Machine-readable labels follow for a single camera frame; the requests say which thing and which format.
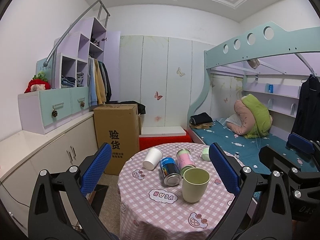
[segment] tin can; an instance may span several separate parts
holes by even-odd
[[[273,93],[273,85],[269,85],[269,93]]]
[[[163,182],[168,186],[176,186],[182,180],[179,169],[172,158],[164,158],[160,161]]]
[[[177,152],[177,160],[180,174],[182,177],[187,169],[196,167],[195,163],[193,162],[191,153],[187,149],[181,149]]]

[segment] pink can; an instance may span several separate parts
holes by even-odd
[[[177,152],[178,166],[180,170],[180,175],[183,177],[184,172],[187,169],[195,168],[195,163],[193,162],[191,153],[187,149],[181,149]]]

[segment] metal handrail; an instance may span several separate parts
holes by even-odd
[[[45,60],[45,62],[43,63],[43,66],[44,67],[47,67],[48,66],[48,63],[50,61],[50,59],[53,57],[52,59],[52,71],[54,71],[54,66],[55,66],[55,61],[56,61],[56,53],[57,53],[57,49],[58,49],[58,46],[60,45],[60,43],[63,41],[63,39],[68,35],[68,33],[71,31],[71,29],[76,25],[76,23],[78,21],[81,20],[81,18],[88,12],[92,9],[93,6],[95,6],[97,3],[100,3],[100,8],[99,8],[99,13],[98,13],[98,20],[100,20],[100,15],[101,15],[101,11],[102,11],[102,8],[106,11],[107,13],[107,17],[106,17],[106,22],[104,24],[104,27],[106,28],[107,27],[107,22],[108,22],[108,18],[110,16],[107,8],[104,6],[104,4],[102,3],[101,0],[97,0],[94,4],[92,4],[87,10],[84,11],[83,14],[81,14],[78,19],[76,19],[73,24],[70,25],[70,27],[65,31],[65,33],[61,36],[61,38],[58,40],[58,42],[53,46],[53,49],[51,50],[51,52],[49,53],[47,59]]]

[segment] red mat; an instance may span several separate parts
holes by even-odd
[[[175,142],[192,142],[192,139],[186,131],[185,136],[164,136],[164,137],[140,137],[140,151],[148,149],[153,146],[157,146],[164,143]]]

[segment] pink checkered tablecloth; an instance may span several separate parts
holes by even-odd
[[[143,168],[142,162],[148,149],[126,162],[118,180],[121,240],[201,240],[212,232],[234,195],[227,192],[212,163],[201,158],[202,150],[206,147],[196,143],[157,146],[164,157],[171,156],[175,161],[178,150],[189,149],[196,167],[210,173],[206,192],[194,204],[184,201],[182,181],[175,187],[163,183],[159,164],[153,171]]]

